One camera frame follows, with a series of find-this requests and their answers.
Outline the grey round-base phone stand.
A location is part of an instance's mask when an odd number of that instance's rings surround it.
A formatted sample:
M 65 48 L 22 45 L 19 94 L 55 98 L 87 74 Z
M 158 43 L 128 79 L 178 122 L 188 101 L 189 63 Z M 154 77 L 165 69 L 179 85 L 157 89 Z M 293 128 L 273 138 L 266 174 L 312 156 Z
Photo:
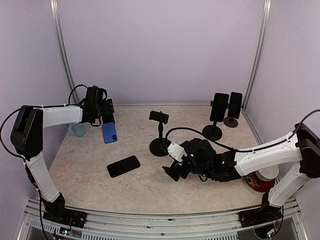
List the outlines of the grey round-base phone stand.
M 229 128 L 236 128 L 239 124 L 236 118 L 229 116 L 224 118 L 223 123 Z

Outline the black phone blue edge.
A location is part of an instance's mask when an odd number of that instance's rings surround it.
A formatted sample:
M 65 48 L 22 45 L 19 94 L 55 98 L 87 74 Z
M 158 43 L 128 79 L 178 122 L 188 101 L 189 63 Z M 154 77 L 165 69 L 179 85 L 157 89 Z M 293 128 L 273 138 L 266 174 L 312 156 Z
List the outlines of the black phone blue edge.
M 243 94 L 239 92 L 231 92 L 229 100 L 229 108 L 227 116 L 238 119 L 240 117 Z
M 105 144 L 114 143 L 118 140 L 114 122 L 104 123 L 102 125 L 102 133 Z

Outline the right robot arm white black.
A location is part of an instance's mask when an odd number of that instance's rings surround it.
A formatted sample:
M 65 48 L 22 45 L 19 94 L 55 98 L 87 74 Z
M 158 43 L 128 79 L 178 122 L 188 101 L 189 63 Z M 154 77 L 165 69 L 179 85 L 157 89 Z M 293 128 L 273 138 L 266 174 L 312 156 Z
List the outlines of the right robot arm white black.
M 212 141 L 207 139 L 194 138 L 181 144 L 164 139 L 160 149 L 173 158 L 173 164 L 163 169 L 175 181 L 195 174 L 203 182 L 229 182 L 292 163 L 280 182 L 263 195 L 261 207 L 255 212 L 260 222 L 266 222 L 306 182 L 320 176 L 320 138 L 303 121 L 294 127 L 293 132 L 274 141 L 247 149 L 226 146 L 224 153 L 216 153 Z

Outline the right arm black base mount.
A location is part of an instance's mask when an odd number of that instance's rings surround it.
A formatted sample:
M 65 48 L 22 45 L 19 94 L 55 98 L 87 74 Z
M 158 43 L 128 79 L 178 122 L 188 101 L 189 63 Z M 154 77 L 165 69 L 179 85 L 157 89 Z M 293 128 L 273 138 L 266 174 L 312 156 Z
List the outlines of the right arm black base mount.
M 260 211 L 257 209 L 250 209 L 238 213 L 239 221 L 242 228 L 260 225 L 275 221 L 282 218 L 281 211 Z

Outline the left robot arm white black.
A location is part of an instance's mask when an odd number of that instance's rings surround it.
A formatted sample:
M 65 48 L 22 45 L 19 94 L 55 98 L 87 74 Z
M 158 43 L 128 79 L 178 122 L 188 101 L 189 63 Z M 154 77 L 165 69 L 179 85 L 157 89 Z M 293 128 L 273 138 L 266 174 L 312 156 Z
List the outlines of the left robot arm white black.
M 99 127 L 114 122 L 115 110 L 106 89 L 96 85 L 86 87 L 84 98 L 79 103 L 61 105 L 22 105 L 11 112 L 2 122 L 14 117 L 9 150 L 3 140 L 2 147 L 11 156 L 22 160 L 31 184 L 38 191 L 44 205 L 44 217 L 61 223 L 71 218 L 63 194 L 55 186 L 45 160 L 45 130 L 70 124 L 90 124 Z

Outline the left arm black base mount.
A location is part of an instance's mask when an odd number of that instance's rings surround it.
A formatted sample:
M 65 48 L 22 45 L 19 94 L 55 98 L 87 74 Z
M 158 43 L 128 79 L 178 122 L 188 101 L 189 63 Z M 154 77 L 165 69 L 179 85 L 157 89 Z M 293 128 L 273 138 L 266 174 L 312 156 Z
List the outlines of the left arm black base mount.
M 63 217 L 58 217 L 53 213 L 45 212 L 43 214 L 43 218 L 45 220 L 52 221 L 54 223 L 76 227 L 83 229 L 85 226 L 85 221 L 87 219 L 87 213 L 84 211 L 73 210 L 73 209 L 66 209 L 66 215 Z

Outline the black pole phone stand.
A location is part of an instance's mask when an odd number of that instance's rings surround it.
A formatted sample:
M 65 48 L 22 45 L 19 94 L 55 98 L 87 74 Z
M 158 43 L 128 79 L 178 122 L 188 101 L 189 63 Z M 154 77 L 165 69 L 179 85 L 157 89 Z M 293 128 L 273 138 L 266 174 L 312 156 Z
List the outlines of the black pole phone stand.
M 162 111 L 152 110 L 149 114 L 149 120 L 158 122 L 158 138 L 155 138 L 149 144 L 150 152 L 157 157 L 167 156 L 169 153 L 167 151 L 167 146 L 171 144 L 171 141 L 164 139 L 163 131 L 164 125 L 168 123 L 169 115 L 163 113 Z
M 203 129 L 202 129 L 202 134 L 204 135 L 205 138 L 207 138 L 208 140 L 212 140 L 212 141 L 218 141 L 222 138 L 223 132 L 222 130 L 217 126 L 217 121 L 214 121 L 214 101 L 211 100 L 210 101 L 210 106 L 211 106 L 211 113 L 210 113 L 210 117 L 209 120 L 211 122 L 213 122 L 212 125 L 206 125 Z

